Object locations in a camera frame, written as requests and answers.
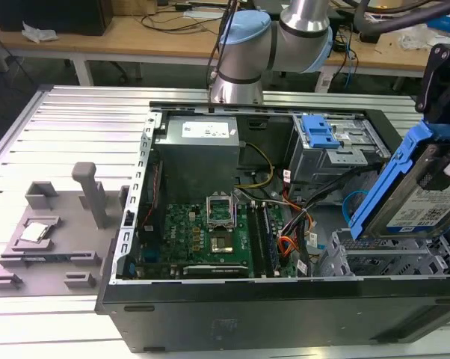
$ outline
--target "wooden desk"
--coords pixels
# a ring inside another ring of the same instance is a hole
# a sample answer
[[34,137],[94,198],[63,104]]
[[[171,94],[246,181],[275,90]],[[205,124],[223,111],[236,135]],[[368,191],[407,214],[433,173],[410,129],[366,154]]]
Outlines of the wooden desk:
[[[399,33],[382,35],[377,44],[362,43],[354,34],[351,48],[357,53],[360,65],[358,74],[423,77],[429,57],[429,49],[404,50],[398,45]],[[328,92],[333,75],[341,67],[344,54],[331,52],[325,65],[320,69],[320,77],[315,92]],[[350,70],[349,61],[343,67],[342,73]]]
[[[174,13],[154,16],[156,21],[177,17]],[[59,34],[59,40],[40,44],[27,40],[18,32],[0,31],[0,39],[17,56],[70,59],[81,85],[93,84],[87,61],[130,61],[163,64],[205,65],[215,44],[216,35],[203,31],[196,34],[167,34],[143,27],[140,18],[116,16],[101,37]],[[193,19],[181,18],[157,27],[179,27],[194,23]],[[203,24],[217,32],[218,21]],[[428,50],[405,51],[397,44],[397,34],[382,36],[378,44],[361,43],[354,35],[351,48],[360,59],[357,73],[384,76],[422,77],[428,60]],[[7,53],[0,47],[0,55]],[[326,92],[333,74],[343,61],[343,54],[332,52],[321,69],[318,92]],[[349,71],[345,66],[342,72]]]

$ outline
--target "hard drive label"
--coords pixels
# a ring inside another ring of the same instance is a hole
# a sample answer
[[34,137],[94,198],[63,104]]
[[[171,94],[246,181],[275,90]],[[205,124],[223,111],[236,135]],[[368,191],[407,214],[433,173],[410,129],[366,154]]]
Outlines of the hard drive label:
[[450,212],[450,186],[444,191],[416,189],[388,223],[388,229],[416,232],[434,227]]

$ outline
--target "aluminum extrusion table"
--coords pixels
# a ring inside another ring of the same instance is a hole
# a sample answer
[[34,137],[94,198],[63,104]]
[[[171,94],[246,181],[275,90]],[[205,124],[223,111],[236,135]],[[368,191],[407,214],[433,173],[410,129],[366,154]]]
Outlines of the aluminum extrusion table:
[[[0,253],[26,206],[32,180],[79,190],[77,161],[97,165],[105,190],[127,183],[149,102],[205,102],[203,90],[55,87],[37,92],[0,142]],[[267,105],[382,110],[401,135],[420,118],[402,96],[265,93]],[[0,358],[156,358],[134,355],[95,296],[0,298]],[[450,324],[416,343],[233,352],[170,353],[160,358],[450,358]]]

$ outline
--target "blue latch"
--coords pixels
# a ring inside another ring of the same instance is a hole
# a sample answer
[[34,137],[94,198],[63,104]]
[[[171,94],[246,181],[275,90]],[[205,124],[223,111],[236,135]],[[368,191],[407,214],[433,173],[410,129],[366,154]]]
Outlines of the blue latch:
[[339,148],[340,143],[334,138],[333,129],[323,116],[304,114],[301,128],[308,136],[311,148]]

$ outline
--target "black computer tower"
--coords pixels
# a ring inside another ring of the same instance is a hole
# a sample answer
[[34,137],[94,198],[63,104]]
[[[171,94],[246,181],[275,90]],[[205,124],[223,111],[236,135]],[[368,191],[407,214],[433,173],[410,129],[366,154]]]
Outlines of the black computer tower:
[[2,31],[21,31],[24,22],[58,33],[100,36],[112,16],[111,0],[0,0]]

